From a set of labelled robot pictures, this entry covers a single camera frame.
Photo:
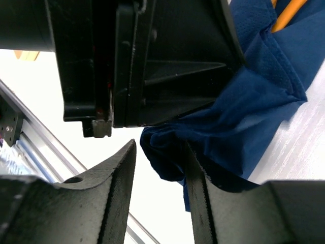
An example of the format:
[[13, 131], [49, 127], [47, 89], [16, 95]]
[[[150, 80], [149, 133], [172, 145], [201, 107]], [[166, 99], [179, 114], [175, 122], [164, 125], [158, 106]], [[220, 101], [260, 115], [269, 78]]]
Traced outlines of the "orange plastic knife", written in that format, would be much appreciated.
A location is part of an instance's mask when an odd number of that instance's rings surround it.
[[277, 18], [271, 32], [284, 29], [306, 2], [307, 0], [291, 0]]

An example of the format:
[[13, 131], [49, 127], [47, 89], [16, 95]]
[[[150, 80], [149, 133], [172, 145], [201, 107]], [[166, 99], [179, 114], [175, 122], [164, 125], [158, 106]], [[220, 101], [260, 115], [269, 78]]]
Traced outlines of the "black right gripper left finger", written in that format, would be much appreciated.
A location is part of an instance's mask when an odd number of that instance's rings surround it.
[[1, 243], [123, 243], [137, 147], [63, 183], [1, 176]]

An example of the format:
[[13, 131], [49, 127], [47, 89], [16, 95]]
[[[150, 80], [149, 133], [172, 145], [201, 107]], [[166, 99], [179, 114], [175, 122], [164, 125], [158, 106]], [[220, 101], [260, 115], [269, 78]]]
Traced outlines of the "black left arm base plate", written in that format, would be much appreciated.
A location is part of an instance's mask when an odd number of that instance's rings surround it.
[[8, 98], [1, 97], [1, 137], [8, 146], [12, 146], [20, 138], [24, 114]]

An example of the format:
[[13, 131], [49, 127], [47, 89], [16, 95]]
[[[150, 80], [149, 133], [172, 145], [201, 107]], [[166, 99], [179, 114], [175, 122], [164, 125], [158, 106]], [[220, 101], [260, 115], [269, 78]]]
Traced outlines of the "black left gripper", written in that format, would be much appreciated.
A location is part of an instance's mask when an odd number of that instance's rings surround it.
[[46, 1], [63, 120], [85, 137], [211, 105], [244, 65], [227, 1]]

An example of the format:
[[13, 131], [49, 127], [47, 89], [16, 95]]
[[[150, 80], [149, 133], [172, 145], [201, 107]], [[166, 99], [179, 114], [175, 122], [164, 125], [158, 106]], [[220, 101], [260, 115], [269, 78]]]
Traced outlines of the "dark blue paper napkin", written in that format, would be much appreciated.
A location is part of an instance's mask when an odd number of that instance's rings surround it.
[[284, 29], [272, 32], [287, 4], [231, 1], [247, 66], [211, 107], [142, 131], [141, 148], [161, 179], [186, 188], [185, 141], [248, 178], [280, 124], [307, 101], [306, 90], [324, 60], [324, 1], [307, 1]]

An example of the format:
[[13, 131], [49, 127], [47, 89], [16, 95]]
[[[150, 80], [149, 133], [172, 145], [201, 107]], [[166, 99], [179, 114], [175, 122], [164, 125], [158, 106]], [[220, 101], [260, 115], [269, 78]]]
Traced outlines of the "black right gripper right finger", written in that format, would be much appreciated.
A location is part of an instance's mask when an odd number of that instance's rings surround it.
[[324, 181], [258, 185], [185, 149], [195, 243], [324, 243]]

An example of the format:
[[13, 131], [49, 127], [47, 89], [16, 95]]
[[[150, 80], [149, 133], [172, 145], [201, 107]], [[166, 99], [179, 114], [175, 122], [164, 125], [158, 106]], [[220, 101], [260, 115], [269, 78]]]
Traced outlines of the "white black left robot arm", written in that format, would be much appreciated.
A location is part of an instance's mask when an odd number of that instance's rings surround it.
[[56, 55], [85, 137], [209, 106], [245, 61], [227, 1], [1, 1], [1, 48]]

